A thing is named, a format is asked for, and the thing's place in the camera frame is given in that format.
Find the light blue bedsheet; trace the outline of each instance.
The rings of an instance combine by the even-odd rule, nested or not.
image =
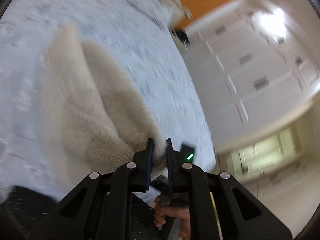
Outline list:
[[[144,6],[154,4],[146,0]],[[182,142],[195,146],[195,164],[213,169],[210,131],[188,70],[169,31],[161,26],[165,21],[153,17],[127,0],[13,0],[0,20],[2,199],[13,185],[57,200],[66,194],[56,184],[38,141],[38,99],[44,49],[68,23],[76,23],[81,38],[102,45],[128,71],[174,149]]]

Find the human hand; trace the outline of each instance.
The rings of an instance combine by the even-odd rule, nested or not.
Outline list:
[[[183,239],[190,239],[190,213],[188,208],[161,206],[160,198],[155,199],[155,224],[159,227],[166,223],[165,216],[177,217],[182,219],[179,236]]]

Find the cabinet door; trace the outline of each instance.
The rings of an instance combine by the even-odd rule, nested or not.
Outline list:
[[[262,141],[255,143],[254,147],[257,155],[255,159],[268,155],[272,152],[281,152],[277,135],[272,135]]]
[[[296,63],[299,66],[308,60],[306,52],[292,37],[286,37],[284,42],[278,45],[278,48],[284,54],[284,58],[288,64]]]
[[[207,55],[200,59],[197,64],[188,65],[196,90],[204,87],[216,79],[220,79],[219,67],[213,59],[213,55]]]
[[[224,53],[224,55],[230,55],[230,53],[237,51],[241,47],[246,46],[248,42],[257,39],[262,39],[260,34],[252,30],[252,27],[250,25],[245,24],[240,28],[226,33],[221,37],[207,38],[206,42],[212,49],[213,53]]]
[[[233,102],[232,91],[223,77],[213,78],[211,82],[201,83],[195,88],[204,113],[208,116]]]
[[[283,58],[271,52],[251,60],[242,70],[236,69],[229,75],[236,94],[242,98],[251,93],[259,93],[290,71]]]
[[[202,60],[206,60],[209,57],[212,57],[213,55],[207,46],[200,43],[200,44],[197,44],[196,46],[193,45],[188,47],[188,51],[184,53],[182,56],[188,69],[190,69],[193,67],[197,68],[199,62],[201,62]]]
[[[231,13],[200,30],[199,36],[203,41],[206,41],[208,38],[215,39],[239,28],[245,23],[245,20],[242,20],[238,14]]]
[[[306,60],[299,65],[301,75],[305,78],[308,86],[311,87],[319,81],[319,71],[317,68],[310,62]]]
[[[206,114],[208,126],[211,130],[213,143],[228,142],[231,138],[237,137],[243,126],[243,119],[235,102],[211,111]]]
[[[242,98],[251,130],[268,125],[295,108],[302,94],[299,80],[292,73],[279,84],[269,86],[262,93]]]
[[[276,55],[276,49],[261,40],[248,42],[232,53],[229,51],[218,52],[216,54],[218,62],[227,73],[231,73],[232,71],[241,71],[248,64],[257,64],[266,54]]]

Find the white knit sweater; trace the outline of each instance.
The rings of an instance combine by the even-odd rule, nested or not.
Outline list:
[[[58,32],[45,55],[41,113],[43,150],[58,182],[71,190],[91,171],[115,171],[156,143],[153,177],[166,166],[165,141],[122,67],[76,27]]]

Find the cabinet handle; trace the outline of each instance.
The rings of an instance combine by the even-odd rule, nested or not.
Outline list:
[[[264,76],[262,78],[259,78],[258,80],[256,80],[254,83],[253,83],[253,86],[256,90],[259,90],[265,86],[268,86],[269,85],[269,80],[267,78],[267,76]]]
[[[226,27],[222,26],[221,28],[218,28],[216,30],[216,35],[219,36],[219,35],[223,34],[226,30],[227,30]]]
[[[250,60],[252,60],[252,55],[251,55],[251,53],[248,53],[247,55],[245,55],[239,59],[239,63],[240,63],[240,65],[242,65],[244,63],[247,63]]]
[[[294,62],[297,64],[297,66],[300,66],[303,63],[303,59],[301,56],[295,57]]]

